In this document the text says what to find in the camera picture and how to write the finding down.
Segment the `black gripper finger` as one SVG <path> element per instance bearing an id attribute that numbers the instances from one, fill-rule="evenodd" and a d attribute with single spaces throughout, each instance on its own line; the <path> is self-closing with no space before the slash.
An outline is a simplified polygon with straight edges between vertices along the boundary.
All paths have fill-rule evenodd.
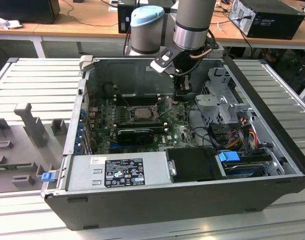
<path id="1" fill-rule="evenodd" d="M 182 76 L 175 76 L 174 78 L 174 92 L 173 92 L 173 100 L 177 101 L 179 99 L 179 96 L 182 95 Z"/>
<path id="2" fill-rule="evenodd" d="M 192 92 L 192 85 L 190 83 L 190 76 L 184 76 L 180 84 L 180 95 L 187 95 Z"/>

